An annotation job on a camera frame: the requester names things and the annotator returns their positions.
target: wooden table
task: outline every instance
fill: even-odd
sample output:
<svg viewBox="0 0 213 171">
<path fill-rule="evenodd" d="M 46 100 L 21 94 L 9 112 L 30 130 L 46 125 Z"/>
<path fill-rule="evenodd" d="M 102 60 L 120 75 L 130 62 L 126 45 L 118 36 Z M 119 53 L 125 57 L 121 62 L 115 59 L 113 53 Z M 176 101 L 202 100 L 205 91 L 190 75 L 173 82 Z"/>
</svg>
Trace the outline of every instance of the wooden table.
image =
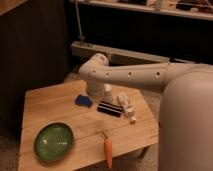
<svg viewBox="0 0 213 171">
<path fill-rule="evenodd" d="M 112 86 L 114 101 L 123 91 L 131 100 L 137 117 L 137 123 L 131 125 L 123 115 L 117 118 L 98 112 L 97 104 L 91 108 L 77 106 L 75 98 L 86 95 L 85 87 L 80 80 L 26 93 L 19 171 L 71 171 L 103 161 L 104 139 L 99 133 L 102 130 L 113 142 L 114 157 L 157 143 L 158 124 L 139 90 Z M 53 122 L 64 122 L 72 128 L 75 145 L 60 161 L 43 164 L 36 159 L 33 144 L 38 132 Z"/>
</svg>

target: green bowl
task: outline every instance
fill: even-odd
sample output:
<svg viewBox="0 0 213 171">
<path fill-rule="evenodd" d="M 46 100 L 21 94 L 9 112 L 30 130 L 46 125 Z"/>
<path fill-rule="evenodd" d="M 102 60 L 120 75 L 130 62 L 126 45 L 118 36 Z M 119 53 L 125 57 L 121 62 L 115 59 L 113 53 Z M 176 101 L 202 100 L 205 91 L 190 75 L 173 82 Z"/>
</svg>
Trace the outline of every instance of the green bowl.
<svg viewBox="0 0 213 171">
<path fill-rule="evenodd" d="M 34 151 L 38 159 L 53 162 L 61 159 L 73 147 L 74 138 L 71 128 L 64 123 L 45 126 L 37 135 Z"/>
</svg>

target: carrot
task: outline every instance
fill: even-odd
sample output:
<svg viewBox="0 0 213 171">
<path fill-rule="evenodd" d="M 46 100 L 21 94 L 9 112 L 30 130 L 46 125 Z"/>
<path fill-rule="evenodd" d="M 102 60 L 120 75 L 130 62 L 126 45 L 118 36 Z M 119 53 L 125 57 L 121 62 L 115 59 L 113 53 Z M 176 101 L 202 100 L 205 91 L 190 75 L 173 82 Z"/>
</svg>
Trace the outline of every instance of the carrot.
<svg viewBox="0 0 213 171">
<path fill-rule="evenodd" d="M 104 135 L 104 152 L 107 160 L 107 166 L 109 170 L 112 170 L 112 141 L 108 138 L 108 136 L 102 131 Z"/>
</svg>

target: gray floor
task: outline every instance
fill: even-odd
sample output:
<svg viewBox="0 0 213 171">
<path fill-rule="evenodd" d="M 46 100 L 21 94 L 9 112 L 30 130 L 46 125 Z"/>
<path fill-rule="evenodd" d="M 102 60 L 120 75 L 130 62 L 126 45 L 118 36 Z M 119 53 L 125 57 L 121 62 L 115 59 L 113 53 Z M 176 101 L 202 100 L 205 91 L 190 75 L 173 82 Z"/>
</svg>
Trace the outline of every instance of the gray floor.
<svg viewBox="0 0 213 171">
<path fill-rule="evenodd" d="M 80 79 L 79 76 L 72 72 L 65 79 L 67 81 L 75 81 Z M 158 119 L 160 94 L 141 91 L 148 105 Z M 157 144 L 150 146 L 148 152 L 143 159 L 139 158 L 141 150 L 134 151 L 113 159 L 113 170 L 115 171 L 157 171 Z M 19 143 L 14 140 L 9 134 L 4 132 L 0 135 L 0 170 L 1 171 L 16 171 L 18 167 Z M 92 165 L 79 171 L 104 171 L 106 163 L 101 162 Z"/>
</svg>

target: blue object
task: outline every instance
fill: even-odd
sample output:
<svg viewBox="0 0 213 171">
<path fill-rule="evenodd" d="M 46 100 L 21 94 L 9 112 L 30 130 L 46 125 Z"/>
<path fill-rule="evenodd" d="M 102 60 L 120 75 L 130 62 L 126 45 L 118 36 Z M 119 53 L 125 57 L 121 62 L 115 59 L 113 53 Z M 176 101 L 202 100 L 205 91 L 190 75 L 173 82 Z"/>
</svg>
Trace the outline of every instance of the blue object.
<svg viewBox="0 0 213 171">
<path fill-rule="evenodd" d="M 91 107 L 92 106 L 92 101 L 89 99 L 88 96 L 83 96 L 83 95 L 78 95 L 78 97 L 75 99 L 75 104 L 79 106 L 86 106 L 86 107 Z"/>
</svg>

